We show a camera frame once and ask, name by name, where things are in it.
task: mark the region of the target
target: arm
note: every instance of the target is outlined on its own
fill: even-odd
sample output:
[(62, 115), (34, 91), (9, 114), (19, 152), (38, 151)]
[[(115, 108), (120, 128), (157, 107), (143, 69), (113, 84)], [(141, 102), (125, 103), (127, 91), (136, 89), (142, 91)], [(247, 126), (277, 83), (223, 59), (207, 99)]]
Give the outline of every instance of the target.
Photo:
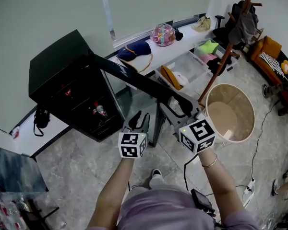
[[(216, 156), (211, 149), (206, 149), (199, 153), (199, 158), (203, 166), (209, 166), (214, 162)], [(215, 195), (222, 222), (228, 216), (244, 209), (233, 178), (218, 159), (214, 165), (205, 169), (205, 172)]]
[(115, 229), (120, 207), (133, 168), (134, 159), (123, 158), (102, 189), (88, 227)]

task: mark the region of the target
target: power strip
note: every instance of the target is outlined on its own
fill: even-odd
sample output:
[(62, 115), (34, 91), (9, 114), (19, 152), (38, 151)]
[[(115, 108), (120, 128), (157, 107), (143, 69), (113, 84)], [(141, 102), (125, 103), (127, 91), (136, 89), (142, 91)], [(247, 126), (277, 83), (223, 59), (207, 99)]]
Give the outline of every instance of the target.
[(244, 207), (246, 207), (249, 204), (250, 200), (252, 199), (253, 195), (255, 194), (255, 189), (256, 189), (255, 188), (255, 179), (252, 179), (250, 181), (250, 183), (248, 184), (248, 187), (251, 189), (251, 191), (249, 191), (249, 189), (246, 188), (244, 190), (244, 194), (243, 194), (243, 197), (242, 197), (242, 198), (247, 197), (247, 199), (246, 199), (246, 201), (245, 201), (245, 203), (243, 205)]

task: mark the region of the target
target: person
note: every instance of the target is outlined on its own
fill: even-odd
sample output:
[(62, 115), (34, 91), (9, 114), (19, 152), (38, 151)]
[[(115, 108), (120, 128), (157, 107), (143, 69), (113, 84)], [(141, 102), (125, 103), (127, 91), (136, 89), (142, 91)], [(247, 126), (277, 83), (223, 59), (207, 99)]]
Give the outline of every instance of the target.
[[(233, 178), (217, 156), (208, 148), (199, 153), (199, 158), (216, 198), (222, 225), (229, 230), (258, 230), (238, 197)], [(192, 195), (176, 185), (167, 185), (160, 170), (152, 172), (151, 190), (132, 187), (122, 204), (133, 163), (134, 159), (121, 160), (98, 197), (88, 230), (215, 229), (215, 220), (195, 207)]]
[[(286, 178), (288, 178), (288, 170), (283, 174), (283, 179), (285, 180)], [(272, 184), (272, 191), (271, 191), (271, 195), (272, 196), (276, 196), (278, 194), (283, 194), (288, 190), (288, 182), (283, 184), (281, 187), (278, 185), (278, 181), (277, 179), (275, 179), (273, 181)]]
[[(284, 82), (275, 86), (267, 86), (266, 84), (262, 85), (262, 92), (264, 98), (271, 97), (272, 95), (278, 94), (281, 91), (288, 91), (288, 82)], [(278, 116), (284, 116), (288, 114), (288, 106), (285, 106), (278, 110)]]

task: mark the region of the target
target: lavender shirt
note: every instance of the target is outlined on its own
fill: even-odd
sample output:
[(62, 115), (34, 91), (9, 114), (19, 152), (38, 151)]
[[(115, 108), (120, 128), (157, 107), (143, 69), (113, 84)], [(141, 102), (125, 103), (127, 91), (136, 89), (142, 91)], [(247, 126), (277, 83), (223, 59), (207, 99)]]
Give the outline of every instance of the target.
[[(229, 230), (258, 230), (246, 210), (237, 212), (223, 222)], [(214, 230), (211, 216), (194, 206), (190, 194), (173, 190), (150, 190), (123, 203), (119, 230)], [(88, 230), (106, 230), (93, 227)]]

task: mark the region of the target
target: black chair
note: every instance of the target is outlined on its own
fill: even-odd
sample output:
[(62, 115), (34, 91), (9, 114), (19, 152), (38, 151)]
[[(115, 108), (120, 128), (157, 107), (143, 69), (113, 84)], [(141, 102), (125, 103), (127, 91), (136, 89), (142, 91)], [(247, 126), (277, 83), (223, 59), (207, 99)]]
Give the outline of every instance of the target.
[[(241, 0), (239, 3), (235, 3), (232, 6), (231, 14), (235, 18), (236, 21), (238, 21), (239, 16), (241, 14), (243, 3), (244, 3), (244, 1)], [(255, 13), (255, 10), (256, 9), (254, 8), (254, 6), (250, 7), (250, 12)], [(218, 19), (218, 27), (217, 27), (217, 29), (213, 30), (213, 33), (216, 36), (215, 38), (213, 38), (213, 40), (216, 41), (217, 43), (219, 43), (223, 48), (227, 48), (227, 46), (229, 44), (228, 34), (236, 26), (236, 23), (233, 22), (233, 20), (230, 18), (229, 21), (225, 24), (225, 27), (220, 28), (221, 20), (224, 19), (224, 17), (221, 15), (217, 15), (216, 18)], [(245, 46), (245, 43), (241, 42), (237, 45), (234, 45), (233, 49), (242, 50), (244, 48), (244, 46)]]

